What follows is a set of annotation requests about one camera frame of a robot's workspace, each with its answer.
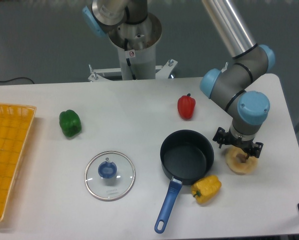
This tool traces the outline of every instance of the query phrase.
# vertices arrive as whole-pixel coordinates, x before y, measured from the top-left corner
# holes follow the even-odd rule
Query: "gray floor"
[[[82,8],[91,2],[0,2],[0,80],[29,77],[36,84],[86,82],[89,63],[94,69],[118,68],[117,53],[108,38],[94,36],[83,20]],[[299,117],[299,0],[234,2],[257,42],[275,51],[271,72],[281,80],[295,123]],[[200,0],[149,0],[148,8],[163,27],[157,65],[177,60],[176,75],[182,78],[201,77],[231,62]]]

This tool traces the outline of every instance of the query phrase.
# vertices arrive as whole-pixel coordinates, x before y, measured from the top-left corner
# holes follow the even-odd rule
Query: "glass pot lid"
[[[129,192],[134,181],[134,164],[118,151],[105,151],[96,155],[85,170],[87,190],[103,201],[122,198]]]

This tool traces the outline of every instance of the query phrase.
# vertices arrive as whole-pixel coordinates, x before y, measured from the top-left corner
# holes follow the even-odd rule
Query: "black saucepan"
[[[165,175],[171,179],[159,212],[155,232],[164,232],[182,185],[192,185],[203,178],[214,162],[211,143],[193,130],[170,134],[160,148],[160,160]]]

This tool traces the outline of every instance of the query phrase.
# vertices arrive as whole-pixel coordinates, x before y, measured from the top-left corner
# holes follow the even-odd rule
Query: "lid knob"
[[[110,179],[115,176],[118,168],[112,161],[103,161],[98,167],[98,174],[104,179]]]

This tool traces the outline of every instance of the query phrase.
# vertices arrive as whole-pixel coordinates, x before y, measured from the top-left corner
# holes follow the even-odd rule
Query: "yellow bell pepper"
[[[214,197],[220,190],[222,183],[215,175],[203,177],[195,182],[191,187],[191,194],[199,204],[204,204]]]

